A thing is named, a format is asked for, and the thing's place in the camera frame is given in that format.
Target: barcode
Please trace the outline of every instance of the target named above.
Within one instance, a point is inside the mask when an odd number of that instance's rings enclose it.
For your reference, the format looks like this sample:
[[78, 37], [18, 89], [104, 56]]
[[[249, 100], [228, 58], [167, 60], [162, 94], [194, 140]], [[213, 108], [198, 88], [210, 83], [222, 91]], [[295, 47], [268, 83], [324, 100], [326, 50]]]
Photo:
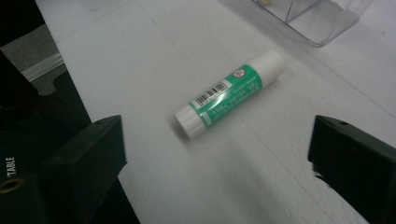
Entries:
[[224, 92], [231, 86], [232, 86], [232, 84], [229, 81], [224, 79], [221, 82], [219, 82], [218, 84], [211, 87], [206, 92], [204, 92], [202, 95], [200, 95], [198, 98], [196, 98], [192, 103], [198, 109], [201, 106], [205, 105], [207, 102], [209, 102], [211, 99], [213, 99], [215, 96], [220, 95], [222, 92]]

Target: glue stick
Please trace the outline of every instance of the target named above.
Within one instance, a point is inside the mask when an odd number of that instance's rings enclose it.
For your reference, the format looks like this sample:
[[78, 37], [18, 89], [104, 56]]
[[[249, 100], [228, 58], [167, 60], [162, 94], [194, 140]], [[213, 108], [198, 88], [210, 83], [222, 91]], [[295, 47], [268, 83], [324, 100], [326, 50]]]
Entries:
[[190, 139], [224, 118], [284, 71], [282, 56], [266, 51], [199, 94], [174, 115]]

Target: white glue stick cap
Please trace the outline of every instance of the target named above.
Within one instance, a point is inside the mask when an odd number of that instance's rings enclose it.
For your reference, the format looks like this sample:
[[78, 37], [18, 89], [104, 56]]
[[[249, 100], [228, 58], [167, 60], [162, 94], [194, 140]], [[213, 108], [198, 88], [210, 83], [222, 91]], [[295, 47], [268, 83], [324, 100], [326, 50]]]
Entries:
[[285, 62], [282, 56], [272, 49], [259, 54], [249, 61], [247, 65], [250, 65], [259, 74], [263, 88], [285, 71]]
[[190, 105], [184, 105], [176, 113], [175, 118], [190, 139], [194, 139], [206, 130], [205, 125]]

